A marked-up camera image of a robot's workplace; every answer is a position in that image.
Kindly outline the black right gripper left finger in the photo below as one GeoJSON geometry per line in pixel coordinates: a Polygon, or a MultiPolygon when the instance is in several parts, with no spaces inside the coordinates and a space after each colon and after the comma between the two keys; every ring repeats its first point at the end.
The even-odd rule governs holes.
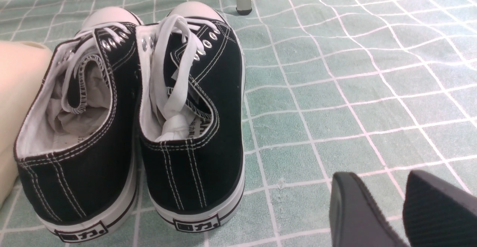
{"type": "Polygon", "coordinates": [[[407,247],[353,172],[335,172],[329,203],[334,247],[407,247]]]}

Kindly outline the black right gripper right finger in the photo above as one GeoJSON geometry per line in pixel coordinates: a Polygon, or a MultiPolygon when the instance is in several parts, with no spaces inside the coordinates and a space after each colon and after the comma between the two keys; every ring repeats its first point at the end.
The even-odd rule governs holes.
{"type": "Polygon", "coordinates": [[[409,173],[402,218],[412,247],[477,245],[477,198],[429,172],[409,173]]]}

